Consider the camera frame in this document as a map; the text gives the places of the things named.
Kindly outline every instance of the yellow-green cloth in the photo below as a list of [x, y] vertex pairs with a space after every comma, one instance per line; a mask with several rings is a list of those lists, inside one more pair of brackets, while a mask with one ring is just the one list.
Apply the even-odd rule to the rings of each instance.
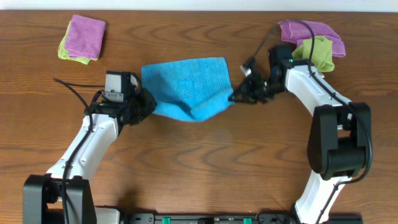
[[67, 39], [67, 36], [69, 33], [69, 27], [70, 27], [70, 22], [69, 22], [69, 25], [67, 28], [67, 33], [65, 34], [60, 45], [58, 46], [58, 58], [65, 59], [65, 60], [74, 60], [77, 62], [81, 62], [85, 65], [88, 65], [88, 63], [90, 62], [90, 59], [88, 59], [88, 58], [82, 58], [82, 57], [71, 58], [71, 57], [69, 57], [69, 52], [65, 49], [65, 40]]
[[[293, 59], [309, 59], [312, 39], [304, 40], [303, 44], [292, 52]], [[322, 35], [315, 36], [315, 44], [312, 53], [312, 63], [319, 72], [331, 72], [335, 64], [331, 59], [333, 41]]]

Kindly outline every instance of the cable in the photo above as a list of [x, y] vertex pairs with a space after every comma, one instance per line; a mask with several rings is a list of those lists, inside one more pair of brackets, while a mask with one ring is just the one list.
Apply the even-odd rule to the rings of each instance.
[[67, 175], [68, 175], [68, 171], [70, 169], [70, 164], [73, 162], [73, 158], [76, 156], [77, 152], [79, 151], [79, 149], [81, 148], [81, 146], [84, 144], [84, 142], [86, 141], [86, 139], [88, 138], [88, 136], [90, 135], [90, 133], [93, 130], [93, 115], [90, 113], [89, 111], [89, 107], [85, 101], [85, 99], [83, 99], [83, 97], [81, 97], [79, 95], [78, 92], [76, 92], [69, 83], [65, 83], [64, 81], [58, 79], [58, 78], [54, 78], [54, 81], [61, 83], [62, 85], [66, 86], [70, 91], [72, 91], [72, 93], [74, 93], [79, 100], [84, 104], [87, 112], [88, 112], [88, 116], [90, 118], [90, 125], [88, 126], [88, 130], [86, 132], [86, 134], [83, 136], [83, 138], [81, 139], [81, 141], [79, 142], [79, 144], [76, 146], [75, 150], [73, 150], [73, 152], [70, 154], [69, 159], [66, 161], [65, 163], [65, 169], [63, 170], [63, 175], [62, 175], [62, 181], [61, 181], [61, 186], [62, 186], [62, 193], [61, 193], [61, 198], [62, 198], [62, 207], [63, 207], [63, 217], [65, 219], [65, 224], [69, 224], [69, 216], [68, 216], [68, 206], [67, 206]]
[[363, 129], [365, 138], [366, 138], [366, 144], [368, 147], [368, 151], [366, 152], [366, 157], [368, 158], [368, 162], [366, 163], [366, 167], [364, 172], [356, 179], [353, 180], [347, 180], [347, 181], [342, 181], [342, 182], [338, 182], [337, 184], [335, 184], [333, 186], [333, 191], [330, 194], [328, 200], [326, 201], [325, 206], [320, 210], [320, 214], [317, 218], [316, 223], [319, 223], [323, 213], [325, 212], [325, 210], [327, 209], [327, 207], [329, 206], [329, 203], [331, 202], [334, 194], [336, 193], [336, 191], [338, 190], [338, 187], [340, 185], [343, 184], [353, 184], [353, 183], [357, 183], [361, 180], [363, 180], [367, 174], [369, 173], [369, 170], [371, 168], [372, 165], [372, 159], [373, 159], [373, 147], [372, 147], [372, 141], [370, 138], [370, 134], [368, 132], [368, 130], [366, 129], [366, 125], [364, 123], [364, 121], [362, 120], [362, 118], [360, 118], [358, 116], [358, 114], [355, 112], [354, 108], [352, 108], [349, 104], [347, 104], [346, 102], [344, 102], [343, 100], [341, 100], [340, 98], [338, 98], [336, 96], [336, 92], [332, 93], [316, 76], [315, 73], [312, 72], [311, 69], [311, 61], [312, 61], [312, 53], [313, 53], [313, 48], [315, 45], [315, 35], [311, 29], [311, 27], [306, 24], [303, 21], [300, 20], [294, 20], [294, 19], [289, 19], [289, 20], [285, 20], [285, 21], [281, 21], [279, 22], [277, 25], [275, 25], [274, 27], [271, 27], [270, 31], [268, 32], [268, 34], [263, 38], [262, 42], [260, 43], [260, 46], [257, 48], [257, 50], [255, 51], [255, 53], [253, 54], [253, 58], [259, 53], [261, 47], [266, 43], [266, 41], [269, 39], [269, 37], [271, 36], [271, 34], [273, 34], [276, 30], [276, 28], [278, 28], [281, 24], [285, 23], [285, 22], [297, 22], [302, 24], [303, 26], [305, 26], [311, 33], [311, 39], [312, 39], [312, 43], [311, 43], [311, 50], [310, 50], [310, 56], [308, 58], [308, 72], [310, 73], [311, 77], [333, 98], [335, 99], [337, 102], [339, 102], [341, 105], [343, 105], [345, 108], [347, 108], [347, 110], [353, 115], [353, 117], [357, 120], [357, 122], [359, 123], [360, 127]]
[[70, 85], [70, 86], [87, 87], [87, 88], [105, 87], [104, 85], [82, 85], [82, 84], [68, 83], [68, 82], [64, 82], [64, 83], [67, 84], [67, 85]]

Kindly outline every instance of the black cable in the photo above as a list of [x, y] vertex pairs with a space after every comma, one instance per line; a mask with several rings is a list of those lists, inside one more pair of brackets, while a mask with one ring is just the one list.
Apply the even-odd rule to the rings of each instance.
[[63, 217], [65, 219], [65, 224], [69, 224], [68, 205], [67, 205], [67, 183], [66, 183], [67, 175], [68, 175], [68, 171], [70, 169], [70, 164], [73, 162], [73, 158], [76, 156], [77, 152], [79, 151], [79, 149], [84, 144], [84, 142], [86, 141], [86, 139], [88, 138], [88, 136], [90, 135], [90, 133], [93, 130], [93, 115], [89, 112], [89, 108], [88, 108], [88, 105], [87, 105], [85, 99], [83, 99], [83, 97], [81, 97], [80, 94], [78, 92], [76, 92], [68, 83], [65, 83], [64, 81], [62, 81], [58, 78], [54, 78], [54, 81], [66, 86], [70, 91], [72, 91], [72, 93], [74, 93], [79, 98], [79, 100], [84, 104], [84, 106], [88, 112], [88, 116], [90, 118], [90, 125], [88, 126], [88, 130], [87, 130], [86, 134], [83, 136], [83, 138], [81, 139], [81, 141], [79, 142], [79, 144], [76, 146], [76, 148], [70, 154], [69, 159], [65, 163], [65, 169], [63, 170], [63, 175], [62, 175], [61, 198], [62, 198], [62, 207], [63, 207]]
[[312, 61], [312, 53], [313, 53], [313, 48], [315, 45], [315, 35], [311, 29], [311, 27], [306, 24], [303, 21], [300, 20], [293, 20], [293, 19], [289, 19], [289, 20], [285, 20], [282, 22], [279, 22], [277, 25], [275, 25], [274, 27], [271, 27], [270, 31], [268, 32], [268, 34], [263, 38], [262, 42], [260, 43], [260, 46], [257, 48], [257, 50], [255, 51], [255, 53], [253, 54], [253, 58], [259, 53], [261, 47], [265, 44], [265, 42], [269, 39], [269, 37], [275, 32], [276, 28], [278, 28], [281, 24], [286, 23], [286, 22], [298, 22], [300, 24], [302, 24], [303, 26], [305, 26], [311, 33], [311, 39], [312, 39], [312, 43], [311, 43], [311, 50], [310, 50], [310, 56], [308, 58], [308, 72], [310, 73], [311, 77], [333, 98], [335, 99], [337, 102], [339, 102], [341, 105], [343, 105], [352, 115], [353, 117], [357, 120], [357, 122], [359, 123], [360, 127], [363, 129], [365, 138], [366, 138], [366, 144], [368, 147], [368, 151], [366, 152], [366, 157], [368, 158], [368, 162], [366, 163], [366, 167], [364, 172], [356, 179], [353, 180], [347, 180], [347, 181], [342, 181], [342, 182], [338, 182], [337, 184], [335, 184], [333, 186], [333, 191], [330, 194], [328, 200], [326, 201], [325, 206], [320, 210], [320, 214], [318, 216], [318, 219], [316, 221], [316, 223], [319, 223], [323, 213], [325, 212], [325, 210], [327, 209], [327, 207], [329, 206], [329, 203], [331, 202], [334, 194], [336, 193], [336, 191], [338, 190], [338, 187], [342, 184], [353, 184], [353, 183], [357, 183], [361, 180], [363, 180], [367, 174], [369, 173], [369, 170], [371, 168], [372, 165], [372, 159], [373, 159], [373, 147], [372, 147], [372, 141], [370, 138], [370, 134], [368, 132], [368, 129], [366, 128], [366, 125], [364, 123], [364, 121], [362, 120], [362, 118], [360, 118], [358, 116], [358, 114], [355, 112], [354, 108], [352, 108], [349, 104], [347, 104], [346, 102], [344, 102], [343, 100], [341, 100], [340, 98], [338, 98], [336, 96], [336, 92], [332, 93], [316, 76], [315, 73], [312, 72], [311, 69], [311, 61]]
[[70, 85], [70, 86], [78, 86], [78, 87], [88, 87], [88, 88], [91, 88], [91, 87], [105, 87], [104, 85], [83, 85], [83, 84], [76, 84], [76, 83], [68, 83], [68, 82], [64, 82], [65, 84], [67, 84], [67, 85]]

